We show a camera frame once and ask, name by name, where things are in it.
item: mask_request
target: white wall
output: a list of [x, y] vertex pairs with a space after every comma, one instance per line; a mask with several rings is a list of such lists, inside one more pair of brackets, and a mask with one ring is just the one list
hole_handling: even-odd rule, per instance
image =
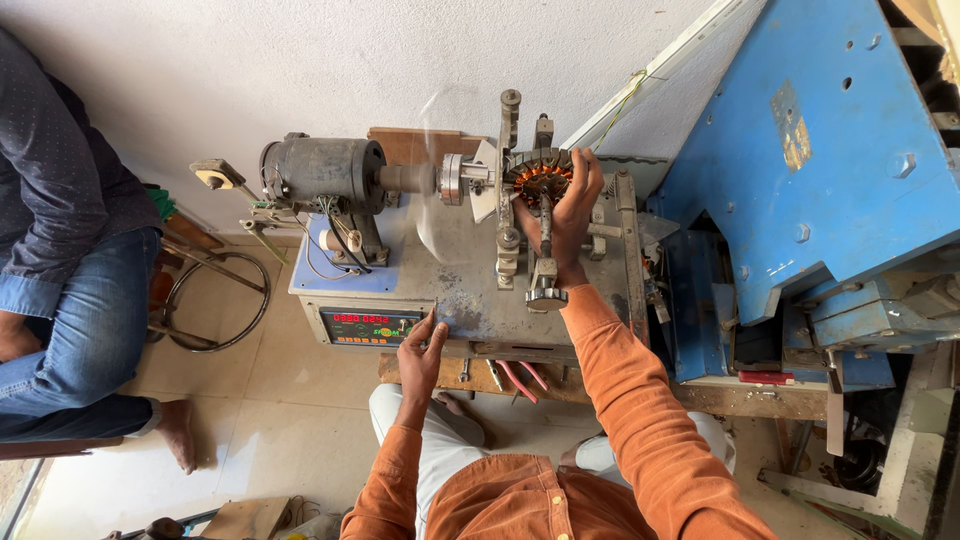
[[[239, 197], [189, 171], [223, 158], [253, 181], [287, 132], [371, 126], [496, 137], [499, 95], [523, 94], [564, 140], [712, 0], [0, 0], [0, 24], [86, 101], [144, 182], [214, 231]], [[676, 156], [758, 9], [615, 127], [602, 153]], [[431, 106], [424, 111], [424, 106]]]

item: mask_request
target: tiled floor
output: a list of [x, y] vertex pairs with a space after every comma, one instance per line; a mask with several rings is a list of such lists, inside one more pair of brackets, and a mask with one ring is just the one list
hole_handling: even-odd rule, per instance
[[[379, 383], [377, 357], [327, 351], [286, 292], [291, 268], [258, 246], [231, 249], [258, 258], [275, 284], [264, 320], [219, 353], [190, 353], [169, 338], [147, 346], [139, 376], [124, 389], [162, 401], [190, 396], [201, 468], [184, 476], [155, 434], [90, 456], [58, 458], [18, 538], [92, 540], [161, 516], [280, 495], [303, 495], [328, 510], [353, 504], [377, 451], [367, 411]], [[242, 261], [228, 266], [257, 276]], [[216, 339], [246, 326], [259, 303], [250, 289], [208, 271], [192, 277], [183, 292], [175, 323]], [[487, 394], [469, 405], [491, 420], [498, 452], [546, 454], [556, 462], [600, 430], [584, 405], [519, 400], [510, 407], [509, 397]], [[743, 497], [782, 538], [847, 537], [756, 482], [761, 466], [777, 462], [773, 421], [738, 418], [731, 426]]]

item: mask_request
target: metal stool ring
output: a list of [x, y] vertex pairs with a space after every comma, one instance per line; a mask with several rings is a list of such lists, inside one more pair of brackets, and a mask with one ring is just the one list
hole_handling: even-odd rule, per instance
[[[195, 345], [190, 345], [189, 343], [187, 343], [183, 339], [180, 339], [179, 337], [175, 337], [172, 334], [170, 335], [170, 339], [173, 339], [174, 343], [180, 345], [187, 351], [191, 351], [193, 353], [214, 353], [217, 351], [221, 351], [229, 347], [230, 345], [233, 345], [237, 341], [240, 341], [241, 339], [246, 337], [247, 334], [250, 333], [254, 327], [256, 327], [257, 323], [260, 322], [260, 319], [263, 318], [263, 314], [267, 312], [267, 304], [270, 303], [270, 288], [271, 288], [270, 277], [267, 275], [267, 270], [263, 267], [262, 264], [260, 264], [259, 260], [253, 257], [250, 257], [248, 255], [244, 255], [242, 253], [222, 253], [218, 255], [221, 255], [226, 258], [231, 258], [231, 257], [244, 258], [252, 262], [253, 266], [256, 266], [256, 269], [260, 271], [260, 275], [263, 276], [263, 303], [260, 305], [260, 310], [256, 313], [256, 316], [253, 317], [253, 321], [250, 322], [250, 324], [247, 325], [247, 327], [244, 328], [243, 331], [236, 334], [235, 336], [233, 336], [231, 339], [227, 340], [224, 343], [218, 343], [214, 346], [210, 346], [206, 348], [197, 348]], [[199, 263], [194, 264], [186, 272], [184, 272], [182, 276], [180, 276], [177, 282], [174, 283], [173, 288], [170, 289], [170, 294], [167, 295], [166, 304], [168, 306], [176, 306], [174, 301], [176, 300], [177, 292], [180, 290], [180, 287], [183, 285], [184, 282], [186, 282], [187, 278], [192, 276], [194, 272], [196, 272], [198, 269], [203, 267], [204, 266], [202, 264], [199, 264]], [[167, 328], [171, 330], [176, 330], [174, 328], [173, 321], [171, 320], [171, 316], [170, 316], [171, 313], [172, 311], [167, 308], [163, 310], [163, 323], [164, 323], [164, 326], [166, 326]]]

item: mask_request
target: orange shirt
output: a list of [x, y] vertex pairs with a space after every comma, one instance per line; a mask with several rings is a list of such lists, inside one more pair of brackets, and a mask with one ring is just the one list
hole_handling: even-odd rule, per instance
[[[426, 538], [776, 538], [670, 393], [660, 360], [592, 285], [561, 310], [630, 491], [536, 455], [484, 457], [437, 492]], [[393, 426], [341, 538], [413, 538], [420, 433]]]

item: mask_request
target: green cloth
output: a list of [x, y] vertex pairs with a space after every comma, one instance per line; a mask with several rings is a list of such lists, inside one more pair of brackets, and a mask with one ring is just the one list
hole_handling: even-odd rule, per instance
[[170, 216], [177, 213], [177, 206], [170, 200], [170, 192], [166, 189], [147, 188], [147, 194], [154, 200], [156, 211], [160, 212], [160, 220], [166, 222]]

